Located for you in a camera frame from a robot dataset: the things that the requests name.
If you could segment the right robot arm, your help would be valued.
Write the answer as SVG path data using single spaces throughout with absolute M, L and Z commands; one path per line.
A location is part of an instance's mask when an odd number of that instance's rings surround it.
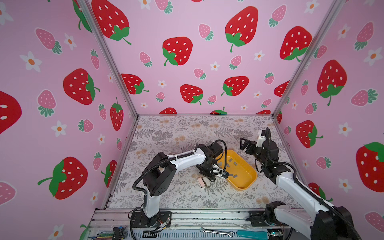
M 261 164 L 264 175 L 285 190 L 306 211 L 304 214 L 281 201 L 267 204 L 262 218 L 268 225 L 286 224 L 310 240 L 360 240 L 351 213 L 324 200 L 297 178 L 291 164 L 280 162 L 279 149 L 269 128 L 258 140 L 240 139 L 240 149 Z

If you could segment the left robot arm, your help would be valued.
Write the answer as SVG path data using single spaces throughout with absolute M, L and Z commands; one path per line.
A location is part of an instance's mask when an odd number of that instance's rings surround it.
M 171 212 L 160 211 L 162 194 L 167 191 L 176 173 L 196 167 L 208 182 L 216 178 L 227 179 L 227 164 L 219 166 L 218 161 L 227 160 L 228 148 L 223 140 L 215 140 L 210 145 L 195 144 L 195 147 L 178 155 L 156 154 L 142 174 L 134 181 L 132 189 L 144 193 L 144 203 L 133 210 L 130 227 L 138 224 L 150 228 L 156 223 L 164 223 L 163 218 L 172 216 Z

